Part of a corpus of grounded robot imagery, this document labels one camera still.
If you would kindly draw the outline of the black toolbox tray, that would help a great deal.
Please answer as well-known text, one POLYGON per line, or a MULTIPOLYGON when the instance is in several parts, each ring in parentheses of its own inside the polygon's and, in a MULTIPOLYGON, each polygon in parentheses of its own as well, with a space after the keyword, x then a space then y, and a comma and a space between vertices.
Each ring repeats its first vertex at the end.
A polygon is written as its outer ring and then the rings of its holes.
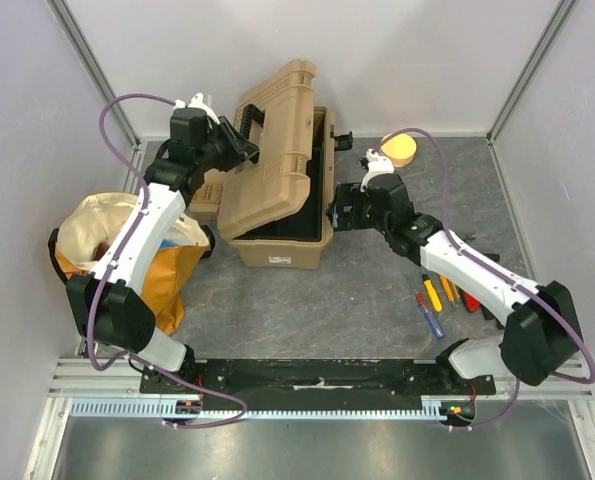
POLYGON ((246 232, 237 237, 237 240, 319 241, 322 238, 324 160, 325 143, 317 139, 313 145, 312 157, 307 162, 310 193, 302 208, 295 214, 246 232))

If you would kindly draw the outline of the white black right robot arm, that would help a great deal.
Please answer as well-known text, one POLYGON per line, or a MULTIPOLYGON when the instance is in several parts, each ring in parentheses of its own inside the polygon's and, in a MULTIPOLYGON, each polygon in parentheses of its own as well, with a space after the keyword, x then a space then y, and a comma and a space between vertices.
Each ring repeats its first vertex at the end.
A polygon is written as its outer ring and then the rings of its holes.
POLYGON ((581 330, 565 286, 514 274, 445 231, 435 217, 416 212, 398 175, 338 185, 326 215, 336 231, 378 231, 395 254, 446 277, 502 324, 497 336, 446 350, 447 361, 434 371, 442 391, 458 393, 472 378, 504 373, 538 386, 578 351, 581 330))

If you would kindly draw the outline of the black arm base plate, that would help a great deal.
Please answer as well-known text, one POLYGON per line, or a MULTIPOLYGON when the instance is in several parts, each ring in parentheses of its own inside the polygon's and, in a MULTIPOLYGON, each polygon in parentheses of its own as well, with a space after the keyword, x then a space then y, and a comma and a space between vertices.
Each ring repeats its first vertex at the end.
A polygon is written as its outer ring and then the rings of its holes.
POLYGON ((395 391, 408 396, 496 393, 490 375, 466 380, 446 363, 413 359, 207 359, 195 363, 190 381, 239 398, 263 390, 395 391))

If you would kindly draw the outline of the tan plastic toolbox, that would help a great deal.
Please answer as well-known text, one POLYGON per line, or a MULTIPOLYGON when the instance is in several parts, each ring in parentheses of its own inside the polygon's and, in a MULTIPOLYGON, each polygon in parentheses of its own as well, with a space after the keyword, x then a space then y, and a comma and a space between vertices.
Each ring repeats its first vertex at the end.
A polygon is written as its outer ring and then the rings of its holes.
POLYGON ((259 161, 225 177, 217 227, 247 267, 314 270, 333 238, 326 209, 334 194, 335 154, 353 146, 351 133, 335 131, 335 116, 315 103, 316 66, 295 59, 243 93, 234 124, 259 147, 259 161), (298 212, 310 193, 307 162, 314 142, 325 143, 322 238, 317 242, 237 240, 266 223, 298 212))

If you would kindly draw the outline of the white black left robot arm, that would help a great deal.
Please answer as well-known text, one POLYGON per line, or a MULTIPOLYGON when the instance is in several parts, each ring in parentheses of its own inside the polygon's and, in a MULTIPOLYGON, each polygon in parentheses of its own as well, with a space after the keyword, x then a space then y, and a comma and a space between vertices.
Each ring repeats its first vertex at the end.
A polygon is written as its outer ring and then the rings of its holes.
POLYGON ((89 343, 120 348, 162 369, 164 383, 183 393, 196 384, 194 353, 157 327, 141 297, 146 274, 206 173, 257 162, 259 149, 226 117, 216 115, 202 94, 171 105, 166 157, 141 174, 138 200, 117 239, 90 273, 68 280, 66 293, 77 329, 89 343))

